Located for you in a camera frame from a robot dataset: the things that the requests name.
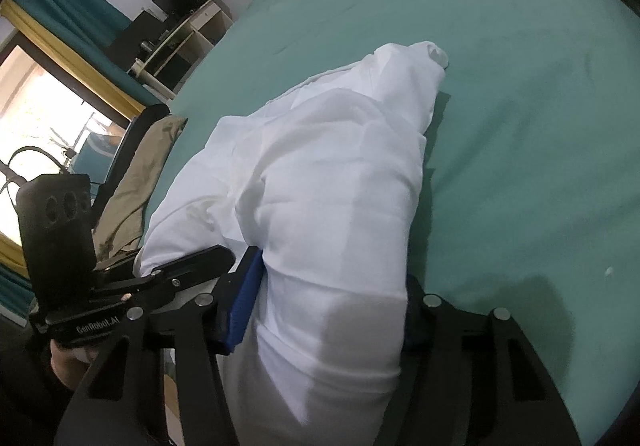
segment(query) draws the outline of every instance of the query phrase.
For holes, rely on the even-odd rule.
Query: window frame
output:
[[[36,46],[31,40],[24,36],[21,32],[11,35],[4,46],[0,49],[0,66],[11,54],[15,48],[21,48],[36,64],[39,64],[45,71],[56,78],[60,83],[69,90],[77,94],[82,101],[91,105],[100,114],[107,116],[117,126],[124,130],[129,127],[129,120],[120,114],[116,109],[111,107],[106,101],[100,98],[96,93],[84,84],[80,83],[76,78],[71,76],[60,65],[56,64],[42,49]]]

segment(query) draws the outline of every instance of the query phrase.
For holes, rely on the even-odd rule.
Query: human hand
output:
[[[89,363],[95,359],[97,350],[95,349],[65,349],[55,340],[50,341],[51,349],[51,370],[56,377],[70,390],[75,390],[80,384],[82,376],[89,368]],[[84,355],[87,363],[79,360]]]

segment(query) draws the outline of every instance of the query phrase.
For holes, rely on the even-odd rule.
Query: mattress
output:
[[[189,121],[146,219],[222,116],[422,40],[450,65],[409,272],[507,307],[594,444],[640,378],[640,19],[618,0],[254,0],[172,103]]]

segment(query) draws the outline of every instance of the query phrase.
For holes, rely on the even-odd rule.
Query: black speaker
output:
[[[43,174],[16,196],[22,251],[43,312],[81,302],[96,258],[86,174]]]

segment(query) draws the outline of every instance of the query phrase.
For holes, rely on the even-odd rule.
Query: cable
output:
[[[62,165],[62,163],[60,163],[49,152],[47,152],[46,150],[42,150],[40,147],[32,147],[30,145],[28,145],[27,147],[20,147],[18,150],[16,150],[14,153],[12,153],[11,157],[9,158],[9,161],[7,161],[7,163],[6,163],[6,166],[11,165],[11,162],[12,162],[13,158],[16,155],[18,155],[21,152],[26,152],[27,150],[33,150],[33,152],[39,152],[42,155],[46,155],[51,161],[53,161],[57,165],[57,167],[60,169],[61,173],[69,173],[68,170]]]
[[[11,198],[11,194],[9,193],[9,185],[12,182],[15,182],[15,184],[18,185],[18,187],[21,187],[24,183],[22,181],[24,181],[24,178],[21,175],[18,175],[17,173],[15,173],[10,167],[9,165],[11,165],[11,162],[13,161],[14,157],[16,155],[18,155],[21,152],[26,152],[27,150],[32,150],[33,152],[38,152],[41,153],[42,155],[48,157],[51,161],[53,161],[58,168],[60,169],[60,173],[62,174],[68,174],[69,171],[60,164],[60,162],[53,157],[49,152],[47,152],[46,150],[42,150],[40,147],[32,147],[30,145],[28,145],[27,147],[20,147],[18,150],[16,150],[14,153],[11,154],[11,157],[9,158],[9,161],[6,162],[6,165],[4,163],[2,163],[4,166],[2,167],[7,168],[8,170],[3,170],[2,172],[5,174],[5,176],[7,177],[6,182],[4,183],[4,185],[2,185],[2,188],[0,188],[0,195],[2,195],[2,192],[4,192],[4,190],[6,189],[6,194],[9,196],[9,201],[11,201],[11,206],[14,207],[14,211],[16,212],[16,214],[18,213],[18,210],[15,206],[15,202],[14,200]]]
[[[11,194],[9,193],[9,185],[12,183],[13,181],[6,181],[3,185],[2,188],[0,188],[0,195],[2,195],[2,192],[4,192],[4,189],[6,188],[6,194],[7,197],[9,198],[9,201],[11,202],[11,206],[14,207],[14,211],[15,214],[18,214],[18,208],[15,206],[15,202],[14,200],[11,198]]]

